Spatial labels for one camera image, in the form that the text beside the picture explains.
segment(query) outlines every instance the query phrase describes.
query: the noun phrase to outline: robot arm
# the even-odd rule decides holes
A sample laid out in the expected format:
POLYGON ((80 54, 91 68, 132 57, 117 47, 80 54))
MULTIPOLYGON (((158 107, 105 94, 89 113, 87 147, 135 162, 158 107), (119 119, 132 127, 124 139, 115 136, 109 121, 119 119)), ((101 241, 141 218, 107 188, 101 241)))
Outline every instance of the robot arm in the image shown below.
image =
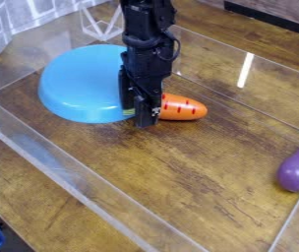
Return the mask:
POLYGON ((171 0, 120 0, 120 6, 127 45, 120 55, 120 102, 123 110, 135 113, 136 127, 143 128, 158 123, 163 80, 172 74, 172 63, 180 53, 180 42, 168 31, 176 9, 171 0))

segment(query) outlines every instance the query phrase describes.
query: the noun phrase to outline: transparent plastic wall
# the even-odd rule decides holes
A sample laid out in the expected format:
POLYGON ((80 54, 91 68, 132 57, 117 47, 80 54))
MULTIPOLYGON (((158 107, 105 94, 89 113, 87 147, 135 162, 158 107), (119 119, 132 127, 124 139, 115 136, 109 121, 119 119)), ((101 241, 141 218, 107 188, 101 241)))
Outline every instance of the transparent plastic wall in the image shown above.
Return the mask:
POLYGON ((299 147, 299 72, 172 27, 183 51, 166 91, 207 117, 144 130, 68 122, 40 104, 43 67, 79 46, 121 44, 115 10, 109 1, 13 36, 0 139, 143 250, 267 250, 299 198, 274 181, 299 147))

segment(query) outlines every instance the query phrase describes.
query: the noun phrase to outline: white curtain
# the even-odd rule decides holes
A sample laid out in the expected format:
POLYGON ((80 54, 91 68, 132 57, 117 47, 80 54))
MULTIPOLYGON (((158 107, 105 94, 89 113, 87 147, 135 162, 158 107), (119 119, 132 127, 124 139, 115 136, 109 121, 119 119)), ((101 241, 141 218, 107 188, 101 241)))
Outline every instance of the white curtain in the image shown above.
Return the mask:
MULTIPOLYGON (((81 0, 0 0, 0 52, 12 35, 79 10, 81 0)), ((107 0, 85 0, 93 6, 107 0)))

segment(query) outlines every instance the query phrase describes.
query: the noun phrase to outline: wooden table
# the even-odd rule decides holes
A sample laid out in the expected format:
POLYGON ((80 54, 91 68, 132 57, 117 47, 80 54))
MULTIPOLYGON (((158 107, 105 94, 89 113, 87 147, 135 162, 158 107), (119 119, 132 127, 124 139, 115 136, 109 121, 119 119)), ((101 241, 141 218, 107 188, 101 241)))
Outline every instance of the wooden table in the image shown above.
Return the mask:
MULTIPOLYGON (((176 7, 180 9, 180 26, 299 70, 299 34, 196 2, 176 1, 176 7)), ((20 114, 20 118, 71 155, 211 251, 266 251, 298 199, 298 195, 283 192, 273 184, 273 171, 279 160, 298 148, 298 142, 286 140, 283 135, 295 135, 299 139, 299 133, 179 77, 172 77, 167 82, 168 91, 187 94, 207 103, 212 112, 206 122, 183 125, 163 122, 141 133, 132 128, 131 122, 104 127, 73 124, 43 109, 34 95, 37 79, 38 72, 16 86, 4 89, 0 92, 0 104, 20 114), (236 108, 247 116, 240 117, 219 107, 216 102, 198 95, 200 91, 211 100, 236 108), (265 141, 271 138, 271 132, 251 123, 251 118, 275 127, 283 135, 265 141), (220 141, 227 142, 227 149, 216 148, 220 141), (196 144, 186 147, 188 142, 196 144), (93 144, 100 144, 101 150, 92 152, 93 144), (170 145, 178 148, 163 153, 170 145), (154 158, 150 159, 143 152, 148 146, 154 152, 154 158), (200 157, 204 150, 199 153, 198 148, 210 146, 208 156, 200 157), (113 155, 104 152, 107 148, 113 155), (231 152, 232 148, 244 153, 236 152, 220 159, 220 154, 231 152), (137 156, 141 165, 133 158, 123 162, 115 158, 125 158, 129 153, 137 156), (212 168, 204 171, 199 163, 192 161, 198 158, 212 168), (256 165, 256 160, 266 169, 265 173, 259 177, 247 171, 243 174, 243 168, 256 165), (148 183, 156 188, 155 194, 148 191, 148 183), (243 187, 231 186, 236 183, 247 185, 244 191, 243 187), (212 203, 214 208, 207 209, 207 203, 212 203), (182 215, 180 220, 171 219, 172 215, 184 211, 191 214, 186 217, 182 215), (212 220, 200 218, 203 211, 206 216, 212 216, 212 220), (243 229, 248 232, 239 237, 243 229)), ((140 250, 1 141, 0 216, 37 251, 140 250)))

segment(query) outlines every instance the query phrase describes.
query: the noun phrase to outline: orange carrot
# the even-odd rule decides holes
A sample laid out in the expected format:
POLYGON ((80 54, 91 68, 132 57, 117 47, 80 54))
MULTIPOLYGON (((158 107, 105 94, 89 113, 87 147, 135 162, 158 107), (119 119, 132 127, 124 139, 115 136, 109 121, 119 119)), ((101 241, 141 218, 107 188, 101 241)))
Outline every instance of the orange carrot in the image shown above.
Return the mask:
POLYGON ((206 114, 207 108, 196 100, 175 94, 163 94, 160 119, 195 120, 206 114))

